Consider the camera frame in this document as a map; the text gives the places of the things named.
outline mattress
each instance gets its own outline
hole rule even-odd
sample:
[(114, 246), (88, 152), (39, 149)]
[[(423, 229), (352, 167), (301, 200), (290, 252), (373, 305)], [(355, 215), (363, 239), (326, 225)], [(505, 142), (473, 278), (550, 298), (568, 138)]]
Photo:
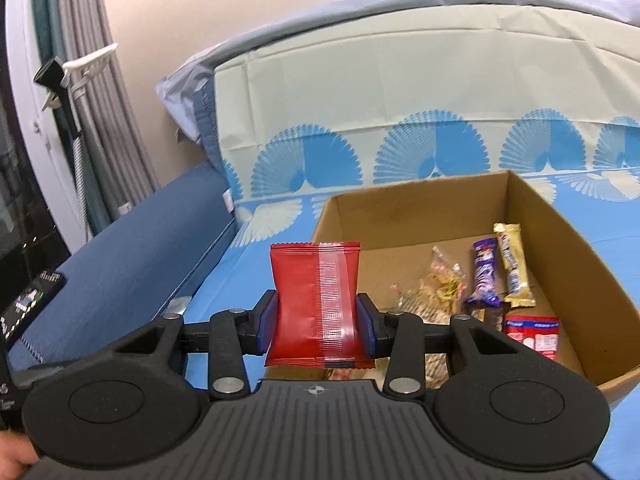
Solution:
[[(269, 245), (309, 240), (333, 193), (496, 170), (521, 174), (640, 303), (640, 28), (491, 3), (334, 22), (214, 64), (202, 116), (240, 228), (187, 321), (254, 305)], [(263, 365), (246, 358), (252, 385)], [(188, 379), (205, 386), (202, 356)], [(637, 480), (640, 390), (612, 410), (598, 464)]]

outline gold candy bar wrapper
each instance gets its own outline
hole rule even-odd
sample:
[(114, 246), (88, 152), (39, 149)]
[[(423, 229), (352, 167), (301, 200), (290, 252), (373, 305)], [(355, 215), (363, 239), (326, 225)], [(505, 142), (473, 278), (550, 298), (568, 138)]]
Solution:
[(504, 301), (511, 303), (512, 307), (536, 306), (536, 300), (529, 286), (520, 224), (494, 224), (494, 232), (498, 236), (502, 262), (507, 271), (509, 293)]

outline human hand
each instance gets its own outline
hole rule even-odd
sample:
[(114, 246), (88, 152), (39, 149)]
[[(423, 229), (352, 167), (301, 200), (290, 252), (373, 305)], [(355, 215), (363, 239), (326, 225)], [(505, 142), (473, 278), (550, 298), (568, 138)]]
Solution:
[(0, 431), (0, 480), (15, 480), (38, 456), (28, 437), (13, 431)]

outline cardboard box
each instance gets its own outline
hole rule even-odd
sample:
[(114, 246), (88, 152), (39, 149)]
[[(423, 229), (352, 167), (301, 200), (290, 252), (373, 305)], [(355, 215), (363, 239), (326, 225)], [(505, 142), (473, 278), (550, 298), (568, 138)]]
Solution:
[[(525, 181), (511, 172), (373, 187), (327, 200), (313, 241), (362, 245), (358, 291), (380, 310), (395, 306), (390, 288), (417, 286), (438, 244), (472, 286), (472, 243), (494, 236), (495, 222), (519, 223), (538, 305), (521, 314), (558, 316), (556, 360), (587, 377), (609, 402), (640, 382), (640, 316), (590, 245)], [(504, 286), (504, 273), (498, 273)], [(312, 378), (309, 370), (269, 377)]]

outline gray curtain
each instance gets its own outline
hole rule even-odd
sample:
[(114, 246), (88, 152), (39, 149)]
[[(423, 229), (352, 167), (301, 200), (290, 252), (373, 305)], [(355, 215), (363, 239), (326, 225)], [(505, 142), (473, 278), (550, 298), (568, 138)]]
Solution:
[[(104, 0), (58, 0), (58, 5), (67, 59), (113, 43)], [(117, 56), (85, 88), (85, 94), (76, 99), (76, 109), (105, 199), (110, 209), (113, 204), (137, 204), (159, 185), (124, 89)]]
[[(66, 53), (62, 41), (58, 0), (31, 0), (33, 9), (38, 53), (42, 62), (55, 56), (66, 61)], [(65, 150), (66, 161), (73, 170), (73, 155), (71, 136), (66, 117), (61, 109), (53, 110), (53, 116), (60, 134), (60, 141)], [(118, 218), (118, 204), (106, 193), (108, 189), (98, 181), (95, 174), (95, 157), (84, 149), (82, 151), (82, 166), (84, 168), (84, 188), (87, 216), (91, 231), (94, 235), (108, 227)]]

